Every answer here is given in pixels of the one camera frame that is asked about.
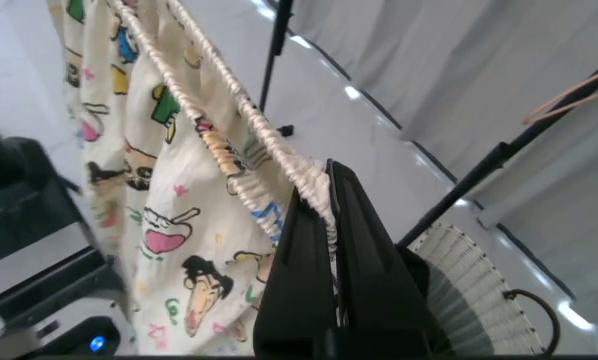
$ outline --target white curtain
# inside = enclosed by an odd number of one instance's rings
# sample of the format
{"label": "white curtain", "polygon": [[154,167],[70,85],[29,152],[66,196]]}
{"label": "white curtain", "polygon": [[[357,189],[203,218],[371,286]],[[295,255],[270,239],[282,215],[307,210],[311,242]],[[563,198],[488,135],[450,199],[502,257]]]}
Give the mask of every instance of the white curtain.
{"label": "white curtain", "polygon": [[[302,0],[294,14],[292,30],[459,178],[598,68],[598,0]],[[598,322],[598,101],[508,168],[473,192],[482,220],[506,225]]]}

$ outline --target tote bag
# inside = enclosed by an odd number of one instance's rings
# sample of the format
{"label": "tote bag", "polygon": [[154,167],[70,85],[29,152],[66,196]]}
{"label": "tote bag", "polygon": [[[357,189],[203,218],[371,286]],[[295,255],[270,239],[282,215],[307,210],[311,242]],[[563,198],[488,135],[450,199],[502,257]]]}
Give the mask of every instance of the tote bag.
{"label": "tote bag", "polygon": [[178,1],[63,0],[66,94],[139,354],[252,354],[291,190],[336,239],[329,180],[252,104]]}

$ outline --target black stand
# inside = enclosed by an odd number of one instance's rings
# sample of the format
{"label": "black stand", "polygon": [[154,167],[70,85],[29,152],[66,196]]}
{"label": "black stand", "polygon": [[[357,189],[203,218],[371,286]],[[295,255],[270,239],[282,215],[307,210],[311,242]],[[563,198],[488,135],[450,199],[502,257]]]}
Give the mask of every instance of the black stand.
{"label": "black stand", "polygon": [[[263,77],[263,86],[261,88],[261,101],[259,108],[264,112],[266,108],[266,100],[268,98],[268,89],[270,88],[270,78],[272,77],[272,69],[275,65],[275,57],[281,55],[283,43],[286,39],[286,31],[288,30],[288,21],[290,20],[290,11],[292,10],[293,0],[280,0],[277,15],[275,17],[275,27],[272,31],[272,40],[270,41],[270,51],[268,52],[268,61],[266,62],[266,72]],[[285,125],[277,129],[281,136],[288,137],[294,133],[293,125]]]}
{"label": "black stand", "polygon": [[[564,97],[550,111],[570,105],[587,96],[590,96],[592,93],[597,91],[597,89],[598,79]],[[410,245],[421,234],[423,234],[423,232],[426,231],[426,229],[428,229],[435,221],[437,221],[437,219],[439,219],[439,217],[441,217],[441,215],[443,215],[446,210],[448,210],[457,200],[466,195],[468,191],[479,184],[493,171],[501,168],[506,161],[510,160],[510,158],[512,158],[516,153],[518,153],[532,140],[541,135],[544,131],[546,131],[549,127],[551,127],[569,112],[570,110],[564,111],[560,114],[555,114],[533,124],[510,144],[504,142],[499,143],[499,145],[492,149],[492,151],[490,151],[490,153],[486,155],[486,157],[481,160],[479,164],[477,164],[477,166],[475,166],[470,173],[466,175],[465,178],[459,181],[452,191],[450,191],[443,199],[441,199],[441,201],[439,201],[437,205],[430,209],[430,211],[428,211],[421,218],[421,220],[419,220],[417,225],[415,225],[415,227],[412,228],[412,230],[410,230],[410,232],[408,232],[408,234],[406,234],[401,241],[399,241],[397,244],[397,249],[400,252],[403,252],[408,245]]]}

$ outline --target blue led light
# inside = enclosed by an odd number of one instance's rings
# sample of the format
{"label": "blue led light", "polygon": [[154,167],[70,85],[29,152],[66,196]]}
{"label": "blue led light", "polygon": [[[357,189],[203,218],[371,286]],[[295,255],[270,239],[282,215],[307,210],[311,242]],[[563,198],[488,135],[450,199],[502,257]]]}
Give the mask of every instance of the blue led light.
{"label": "blue led light", "polygon": [[90,341],[90,351],[97,352],[101,350],[105,343],[106,341],[104,340],[103,336],[97,336]]}

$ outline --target white basket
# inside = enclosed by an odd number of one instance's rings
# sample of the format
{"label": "white basket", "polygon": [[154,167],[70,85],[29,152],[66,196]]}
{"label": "white basket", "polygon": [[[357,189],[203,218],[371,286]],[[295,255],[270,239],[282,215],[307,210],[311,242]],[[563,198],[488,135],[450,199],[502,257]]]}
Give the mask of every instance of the white basket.
{"label": "white basket", "polygon": [[435,224],[408,248],[430,267],[428,306],[457,355],[540,354],[541,340],[486,254],[459,229]]}

